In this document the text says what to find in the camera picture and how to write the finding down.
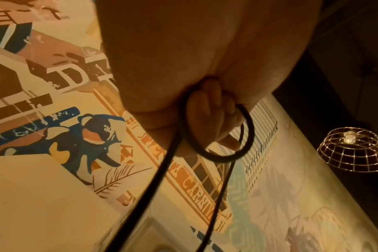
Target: dark ceiling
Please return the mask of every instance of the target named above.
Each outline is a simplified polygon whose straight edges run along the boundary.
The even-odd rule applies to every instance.
[[[338,127],[378,134],[378,0],[326,0],[307,51],[274,95],[315,148]],[[378,228],[378,173],[333,171]]]

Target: cartoon animal illustration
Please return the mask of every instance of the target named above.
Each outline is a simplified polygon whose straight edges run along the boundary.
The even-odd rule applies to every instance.
[[[5,148],[0,151],[0,156],[50,154],[84,184],[91,185],[91,164],[95,160],[111,167],[120,166],[120,144],[126,124],[122,117],[112,115],[85,114],[79,116],[78,121],[70,127],[47,128],[39,141]]]

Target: wire frame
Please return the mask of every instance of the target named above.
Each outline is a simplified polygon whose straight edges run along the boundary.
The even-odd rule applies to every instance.
[[[353,172],[378,171],[378,136],[369,130],[332,130],[317,151],[330,167]]]

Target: wall mural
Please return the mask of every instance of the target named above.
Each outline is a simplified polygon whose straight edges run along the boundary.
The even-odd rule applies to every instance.
[[[0,155],[49,154],[127,213],[166,151],[121,104],[94,9],[91,0],[0,0]],[[251,117],[255,143],[236,163],[210,248],[378,252],[376,228],[277,101],[260,101]],[[200,240],[227,169],[174,158],[166,175]]]

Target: black cord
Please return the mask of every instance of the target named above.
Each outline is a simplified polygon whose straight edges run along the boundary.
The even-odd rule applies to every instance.
[[[119,252],[123,248],[124,244],[130,237],[131,233],[133,232],[134,228],[138,224],[140,218],[142,215],[145,213],[147,207],[150,205],[150,202],[152,201],[154,195],[156,194],[165,174],[168,171],[168,168],[172,162],[172,158],[175,155],[175,152],[178,149],[179,144],[182,141],[182,138],[184,138],[190,145],[191,147],[197,151],[200,155],[205,157],[208,160],[211,160],[216,163],[228,163],[232,162],[229,166],[228,173],[226,175],[226,178],[222,184],[221,191],[218,195],[216,205],[213,211],[213,215],[210,220],[209,227],[207,229],[206,235],[204,236],[203,241],[201,242],[199,248],[197,249],[196,252],[203,252],[208,245],[208,242],[210,241],[211,234],[214,229],[214,225],[217,219],[218,215],[218,210],[221,206],[222,203],[222,198],[225,193],[226,187],[228,186],[228,181],[229,178],[232,174],[233,167],[235,165],[236,160],[240,159],[246,153],[250,150],[250,148],[253,145],[254,138],[255,138],[255,132],[254,132],[254,124],[251,119],[250,114],[248,111],[244,108],[243,105],[237,104],[237,108],[239,111],[243,114],[243,117],[246,120],[247,127],[248,127],[248,138],[247,142],[245,143],[243,149],[235,152],[233,155],[229,156],[218,156],[211,154],[204,150],[201,145],[195,140],[195,138],[192,135],[191,130],[189,129],[187,120],[186,120],[186,103],[189,99],[189,95],[196,89],[194,87],[191,89],[189,92],[186,93],[181,99],[181,102],[179,103],[179,130],[176,132],[169,148],[168,151],[161,162],[155,176],[153,177],[152,181],[150,184],[147,186],[145,189],[144,193],[142,194],[142,197],[138,200],[135,208],[131,212],[131,214],[126,218],[124,221],[123,225],[120,227],[120,229],[117,231],[116,235],[114,238],[111,240],[110,244],[106,248],[105,252]],[[241,132],[240,132],[240,137],[239,137],[239,142],[242,143],[243,140],[243,135],[244,135],[244,126],[241,125],[240,127]]]

